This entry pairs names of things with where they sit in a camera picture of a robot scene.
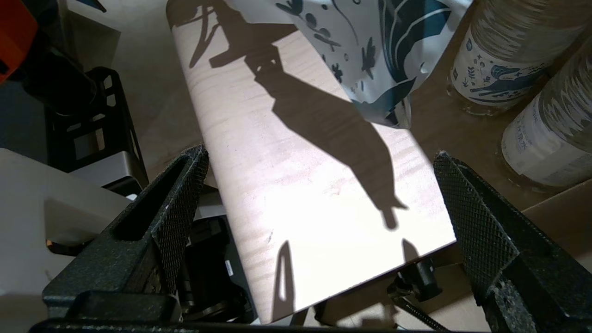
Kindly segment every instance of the printed plant pattern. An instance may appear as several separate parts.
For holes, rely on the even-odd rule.
[[[374,60],[376,56],[376,46],[372,45],[372,37],[368,39],[368,45],[366,46],[366,50],[362,48],[362,71],[368,73],[371,79],[374,80],[374,76],[372,75],[371,69],[376,65],[376,61]]]
[[[355,5],[361,3],[361,0],[352,1]],[[339,8],[339,6],[345,7],[345,0],[332,0],[331,3],[333,6],[321,4],[315,7],[314,2],[312,2],[311,9],[308,9],[308,3],[304,3],[303,0],[286,0],[276,2],[275,5],[289,15],[302,20],[305,26],[314,32],[312,34],[313,37],[326,44],[326,50],[317,47],[317,51],[323,55],[323,60],[326,63],[327,60],[331,61],[330,68],[335,78],[340,83],[348,82],[348,85],[351,87],[344,88],[354,94],[358,89],[361,91],[364,91],[365,88],[367,89],[368,87],[365,87],[364,81],[367,81],[366,84],[368,84],[369,80],[374,80],[375,75],[378,75],[376,73],[377,52],[379,52],[377,50],[378,43],[378,47],[382,49],[385,61],[385,64],[381,64],[381,66],[386,65],[388,73],[395,82],[395,86],[385,91],[375,102],[359,103],[354,101],[354,103],[358,106],[358,109],[368,108],[371,112],[393,110],[396,104],[408,96],[417,79],[415,74],[409,77],[406,73],[404,68],[406,57],[410,54],[417,42],[427,37],[439,35],[442,32],[452,10],[439,0],[378,0],[376,5],[378,5],[379,17],[377,19],[380,26],[380,36],[364,37],[368,38],[366,43],[364,43],[359,40],[356,27],[354,27],[350,18]],[[334,24],[330,22],[323,24],[319,20],[321,12],[316,12],[312,8],[318,8],[322,13],[325,13],[323,11],[336,11],[335,14],[343,17],[351,30],[348,34],[350,34],[352,40],[359,47],[358,52],[361,52],[361,60],[357,57],[352,57],[351,52],[349,52],[350,54],[348,56],[346,51],[349,50],[342,49],[344,41],[337,40],[334,36],[335,34],[332,33],[335,32],[332,31],[332,29],[335,29]],[[342,36],[343,32],[339,31],[337,35]],[[327,52],[330,52],[329,54],[342,52],[344,61],[351,62],[355,59],[356,62],[361,61],[361,63],[357,67],[351,67],[350,65],[341,67],[339,63],[335,62],[336,58],[334,55],[332,57],[324,56],[327,55]],[[360,72],[348,73],[348,71],[353,71],[353,68],[358,68],[363,75]],[[394,125],[397,124],[396,118],[392,119],[392,121]]]
[[[455,81],[461,80],[460,84],[464,88],[473,87],[466,93],[476,93],[467,95],[476,101],[502,103],[519,98],[543,74],[546,67],[544,63],[526,68],[496,65],[493,60],[484,59],[485,55],[479,52],[478,47],[475,48],[471,38],[467,38],[465,47],[467,51],[472,51],[469,59],[474,66],[466,66],[466,74],[463,77],[458,75],[457,68],[454,67],[452,77]]]

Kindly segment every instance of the bottle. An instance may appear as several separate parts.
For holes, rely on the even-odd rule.
[[[568,187],[592,177],[592,39],[506,128],[501,154],[518,185]]]
[[[481,1],[448,76],[448,94],[471,114],[508,110],[591,17],[590,0]]]

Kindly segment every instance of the plastic bag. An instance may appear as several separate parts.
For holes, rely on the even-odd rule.
[[[294,23],[366,120],[409,128],[407,96],[430,75],[471,0],[227,3],[249,23]]]

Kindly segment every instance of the printed label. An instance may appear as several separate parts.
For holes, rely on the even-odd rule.
[[[537,96],[504,131],[501,151],[520,175],[551,186],[569,186],[592,176],[592,154],[576,148],[540,119]]]
[[[524,96],[548,65],[496,59],[477,45],[469,28],[450,76],[456,90],[465,98],[501,107],[513,105]]]

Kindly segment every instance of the light wood panel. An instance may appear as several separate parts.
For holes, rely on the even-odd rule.
[[[221,1],[168,17],[263,323],[412,260],[403,239],[416,255],[455,240],[411,133],[364,121],[293,27]]]

